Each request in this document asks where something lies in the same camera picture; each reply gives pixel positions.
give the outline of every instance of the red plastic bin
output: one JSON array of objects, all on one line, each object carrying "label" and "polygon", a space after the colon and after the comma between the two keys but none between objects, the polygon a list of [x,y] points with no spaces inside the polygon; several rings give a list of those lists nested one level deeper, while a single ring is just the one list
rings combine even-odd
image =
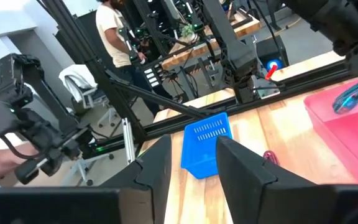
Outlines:
[{"label": "red plastic bin", "polygon": [[334,100],[358,80],[325,90],[305,99],[314,130],[358,181],[358,105],[346,114],[336,114]]}]

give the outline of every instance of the red handle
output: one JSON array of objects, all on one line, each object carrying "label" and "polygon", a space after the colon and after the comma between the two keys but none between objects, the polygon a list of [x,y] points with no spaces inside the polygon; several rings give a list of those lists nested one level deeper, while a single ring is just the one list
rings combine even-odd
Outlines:
[{"label": "red handle", "polygon": [[273,73],[277,70],[278,66],[277,65],[273,65],[272,69],[270,69],[265,77],[266,80],[269,80]]}]

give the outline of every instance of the wooden tabletop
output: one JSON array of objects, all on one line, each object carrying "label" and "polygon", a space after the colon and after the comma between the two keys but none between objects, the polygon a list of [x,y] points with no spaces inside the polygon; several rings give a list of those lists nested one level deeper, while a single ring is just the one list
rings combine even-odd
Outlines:
[{"label": "wooden tabletop", "polygon": [[[275,73],[273,78],[282,80],[340,59],[335,53],[329,52],[284,68]],[[316,91],[230,116],[233,138],[260,155],[266,150],[272,150],[282,167],[314,183],[354,183],[356,181],[353,176],[313,130],[303,100],[314,92]],[[221,90],[188,104],[201,107],[233,95],[232,90]],[[173,110],[164,110],[159,112],[155,121],[177,114]],[[219,177],[197,180],[181,169],[183,131],[172,134],[171,137],[172,176],[165,223],[232,223]],[[142,151],[155,141],[145,142]]]},{"label": "wooden tabletop", "polygon": [[[234,17],[235,17],[236,20],[232,22],[233,25],[238,23],[238,22],[240,22],[240,21],[243,21],[245,19],[245,17],[240,13],[236,13],[234,15]],[[253,18],[253,21],[248,22],[248,23],[246,23],[246,24],[244,24],[244,25],[242,25],[240,27],[235,28],[234,32],[236,33],[237,37],[243,37],[243,36],[245,36],[247,34],[251,34],[251,33],[255,32],[255,31],[259,30],[259,29],[260,29],[260,22],[257,19]],[[208,26],[205,27],[205,33],[206,33],[206,35],[211,35],[212,34],[212,31]],[[213,49],[218,49],[219,48],[219,45],[218,45],[218,43],[216,42],[215,39],[211,40],[211,46],[212,46]],[[184,47],[185,46],[183,46],[182,44],[176,43],[172,47],[172,49],[171,49],[171,51],[169,53],[172,54],[172,53],[174,53],[174,52],[176,52],[176,51],[178,51],[178,50],[180,50],[180,49],[182,49]],[[199,46],[194,47],[193,51],[191,51],[191,49],[190,49],[190,50],[187,50],[185,52],[182,52],[182,53],[180,53],[178,55],[174,55],[174,56],[166,59],[165,61],[162,62],[162,67],[164,69],[168,70],[170,67],[172,67],[174,65],[184,63],[187,60],[187,58],[191,59],[191,58],[196,57],[198,55],[203,55],[207,51],[208,51],[207,45],[206,44],[201,44]]]}]

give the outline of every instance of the blue tool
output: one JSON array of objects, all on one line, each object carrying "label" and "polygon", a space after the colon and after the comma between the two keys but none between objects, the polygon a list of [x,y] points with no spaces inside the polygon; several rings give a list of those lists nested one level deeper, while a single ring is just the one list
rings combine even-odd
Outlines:
[{"label": "blue tool", "polygon": [[344,93],[339,95],[334,103],[333,108],[335,113],[344,114],[355,108],[358,104],[358,84],[350,87]]}]

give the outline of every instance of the workbench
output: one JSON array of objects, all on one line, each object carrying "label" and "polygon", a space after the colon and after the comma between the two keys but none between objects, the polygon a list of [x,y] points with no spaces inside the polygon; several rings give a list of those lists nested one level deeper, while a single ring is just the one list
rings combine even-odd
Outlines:
[{"label": "workbench", "polygon": [[[340,59],[342,58],[334,52],[328,52],[279,70],[272,78],[283,80]],[[353,176],[313,130],[303,100],[317,91],[321,90],[230,116],[233,138],[259,155],[266,150],[273,151],[282,167],[316,184],[355,183]],[[187,104],[202,107],[233,95],[232,90],[221,90]],[[155,122],[178,114],[170,109],[161,111]],[[183,131],[172,134],[171,137],[172,174],[165,223],[232,223],[219,177],[216,175],[197,180],[187,170],[181,169]],[[157,139],[145,142],[141,152],[156,141]]]},{"label": "workbench", "polygon": [[[245,19],[245,17],[239,12],[234,14],[234,18],[235,18],[235,20],[231,22],[232,25],[237,24],[238,22],[241,22]],[[237,37],[240,39],[241,37],[243,37],[247,34],[251,34],[259,29],[260,29],[260,22],[257,19],[253,18],[252,21],[235,28],[234,32],[236,33]],[[211,29],[208,26],[206,26],[204,28],[204,31],[207,36],[213,34]],[[219,50],[219,45],[218,45],[218,42],[216,41],[216,39],[211,39],[209,41],[209,43],[211,44],[212,49],[214,51]],[[184,45],[176,43],[170,50],[169,54],[173,54],[184,47],[185,47]],[[207,54],[209,54],[208,46],[205,43],[203,43],[203,44],[200,43],[199,45],[193,47],[192,49],[189,49],[185,52],[174,55],[162,62],[162,67],[164,69],[166,69],[166,70],[174,69],[177,72],[178,82],[183,87],[183,90],[186,92],[186,94],[188,95],[190,100],[194,100],[196,98],[196,95],[194,94],[194,91],[191,88],[191,82],[189,81],[189,79],[187,79],[186,74],[184,74],[180,70],[179,65],[183,65],[184,63],[186,63],[186,61],[189,61],[192,58],[197,58],[200,68],[204,68],[205,65],[202,63],[201,58]],[[209,87],[212,88],[213,86],[211,83],[211,78],[207,74],[207,71],[203,70],[203,74],[205,76],[205,79],[206,79]]]}]

